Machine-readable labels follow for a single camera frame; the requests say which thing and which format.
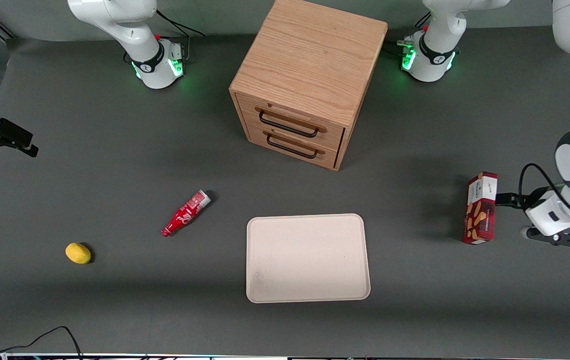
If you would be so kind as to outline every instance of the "red bottle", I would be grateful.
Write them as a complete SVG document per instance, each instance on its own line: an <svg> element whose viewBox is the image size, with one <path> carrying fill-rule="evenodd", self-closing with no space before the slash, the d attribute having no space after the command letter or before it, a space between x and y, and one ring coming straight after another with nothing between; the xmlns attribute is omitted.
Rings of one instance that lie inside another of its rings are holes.
<svg viewBox="0 0 570 360"><path fill-rule="evenodd" d="M210 201L209 196L204 191L199 190L185 205L176 211L176 214L171 217L171 221L161 230L161 234L164 237L168 237L174 231L187 225Z"/></svg>

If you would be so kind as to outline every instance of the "wooden cabinet top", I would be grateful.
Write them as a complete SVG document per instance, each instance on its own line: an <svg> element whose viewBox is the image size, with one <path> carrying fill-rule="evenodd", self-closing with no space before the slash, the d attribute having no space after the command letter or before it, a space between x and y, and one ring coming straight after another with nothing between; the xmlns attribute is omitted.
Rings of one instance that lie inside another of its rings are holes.
<svg viewBox="0 0 570 360"><path fill-rule="evenodd" d="M351 127L387 23L276 0L230 89Z"/></svg>

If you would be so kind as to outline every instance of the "yellow lemon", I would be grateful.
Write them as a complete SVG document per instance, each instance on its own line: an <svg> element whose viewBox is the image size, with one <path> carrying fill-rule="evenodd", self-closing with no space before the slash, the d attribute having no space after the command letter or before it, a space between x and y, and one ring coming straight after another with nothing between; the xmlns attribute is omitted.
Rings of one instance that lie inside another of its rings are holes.
<svg viewBox="0 0 570 360"><path fill-rule="evenodd" d="M76 264L87 264L91 260L89 249L79 243L68 244L65 248L65 255Z"/></svg>

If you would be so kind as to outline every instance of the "green led light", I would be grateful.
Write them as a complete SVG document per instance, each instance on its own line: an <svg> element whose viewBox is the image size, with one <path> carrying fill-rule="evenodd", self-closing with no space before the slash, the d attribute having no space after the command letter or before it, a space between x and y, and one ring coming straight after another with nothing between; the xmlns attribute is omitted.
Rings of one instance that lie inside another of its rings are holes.
<svg viewBox="0 0 570 360"><path fill-rule="evenodd" d="M449 59L449 64L447 65L447 70L451 69L451 65L453 64L454 57L456 57L456 51L454 51L454 53L451 54L451 59Z"/></svg>
<svg viewBox="0 0 570 360"><path fill-rule="evenodd" d="M171 71L176 77L182 75L182 62L180 60L167 59L167 64L171 67Z"/></svg>
<svg viewBox="0 0 570 360"><path fill-rule="evenodd" d="M138 69L136 68L136 66L134 65L134 63L131 63L132 68L134 68L134 71L136 71L136 77L140 79L140 73L138 73Z"/></svg>
<svg viewBox="0 0 570 360"><path fill-rule="evenodd" d="M412 48L410 52L406 53L403 57L403 68L407 71L411 69L413 60L416 58L416 51Z"/></svg>

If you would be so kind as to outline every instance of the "red box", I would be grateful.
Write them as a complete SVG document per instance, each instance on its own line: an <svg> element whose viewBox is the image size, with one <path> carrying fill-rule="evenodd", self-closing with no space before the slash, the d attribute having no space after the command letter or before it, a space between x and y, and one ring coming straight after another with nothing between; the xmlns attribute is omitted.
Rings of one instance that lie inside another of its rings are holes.
<svg viewBox="0 0 570 360"><path fill-rule="evenodd" d="M469 182L463 243L478 245L493 240L498 175L483 171Z"/></svg>

